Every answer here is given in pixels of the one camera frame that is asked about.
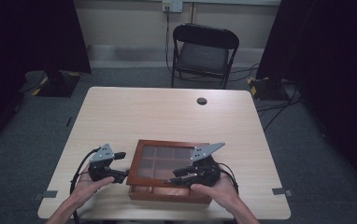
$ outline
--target chair backrest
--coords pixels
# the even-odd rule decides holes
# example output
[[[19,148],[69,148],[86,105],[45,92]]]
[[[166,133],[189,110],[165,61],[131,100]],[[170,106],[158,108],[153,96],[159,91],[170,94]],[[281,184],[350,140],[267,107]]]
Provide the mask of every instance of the chair backrest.
[[[193,23],[185,23],[176,27],[173,31],[173,39],[175,45],[178,40],[220,49],[237,49],[239,47],[239,39],[231,31]]]

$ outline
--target brown wooden box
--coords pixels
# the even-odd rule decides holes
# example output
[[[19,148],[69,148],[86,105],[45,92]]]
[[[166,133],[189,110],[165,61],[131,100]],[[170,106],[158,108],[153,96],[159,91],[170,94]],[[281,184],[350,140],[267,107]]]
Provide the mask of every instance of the brown wooden box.
[[[211,198],[185,186],[174,186],[165,180],[175,177],[173,171],[192,165],[193,148],[206,143],[138,140],[126,184],[132,200],[210,203]]]

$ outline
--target wooden table top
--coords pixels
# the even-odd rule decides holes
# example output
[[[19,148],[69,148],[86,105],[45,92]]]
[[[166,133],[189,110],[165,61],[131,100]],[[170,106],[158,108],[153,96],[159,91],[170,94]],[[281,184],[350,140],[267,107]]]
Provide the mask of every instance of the wooden table top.
[[[198,98],[207,99],[205,105]],[[291,215],[264,132],[247,91],[154,88],[90,88],[79,111],[38,215],[48,218],[69,196],[70,180],[85,155],[109,143],[126,158],[111,163],[115,170],[130,168],[139,139],[178,142],[225,142],[213,153],[215,161],[231,167],[240,197],[259,219]],[[129,186],[100,189],[78,212],[81,218],[129,220],[220,220],[232,215],[214,201],[209,205],[132,201]]]

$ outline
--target person's left hand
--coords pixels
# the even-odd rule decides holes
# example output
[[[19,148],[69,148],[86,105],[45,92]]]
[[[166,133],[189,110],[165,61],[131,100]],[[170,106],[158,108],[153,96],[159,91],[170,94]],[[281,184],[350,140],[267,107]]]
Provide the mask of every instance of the person's left hand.
[[[103,186],[106,186],[114,181],[114,177],[109,176],[99,181],[93,182],[88,173],[89,164],[83,169],[79,181],[71,193],[70,197],[76,204],[77,208],[84,205],[92,196]]]

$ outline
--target wall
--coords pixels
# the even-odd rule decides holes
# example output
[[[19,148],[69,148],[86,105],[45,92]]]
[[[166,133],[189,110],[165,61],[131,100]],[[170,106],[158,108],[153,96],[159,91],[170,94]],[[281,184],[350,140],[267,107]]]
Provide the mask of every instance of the wall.
[[[182,13],[169,13],[169,39],[172,40],[171,35],[177,25],[190,21],[226,28],[239,37],[239,61],[257,63],[261,59],[278,5],[274,3],[277,1],[254,1],[260,1],[263,5],[184,2]],[[167,22],[161,1],[77,0],[75,4],[87,45],[109,45],[115,51],[143,49],[164,52]],[[162,58],[164,54],[151,60]]]

